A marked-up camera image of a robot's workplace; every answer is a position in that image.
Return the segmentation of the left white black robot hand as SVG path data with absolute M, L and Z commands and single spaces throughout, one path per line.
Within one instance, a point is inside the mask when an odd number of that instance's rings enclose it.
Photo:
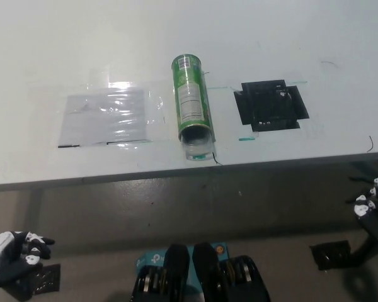
M 0 233 L 0 288 L 15 282 L 42 266 L 51 258 L 55 240 L 33 232 Z

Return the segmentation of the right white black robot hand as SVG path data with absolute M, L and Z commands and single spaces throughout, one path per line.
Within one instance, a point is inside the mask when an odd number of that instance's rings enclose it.
M 354 195 L 346 203 L 353 206 L 353 213 L 360 226 L 374 239 L 378 240 L 378 177 L 349 177 L 353 182 L 364 182 L 370 187 Z

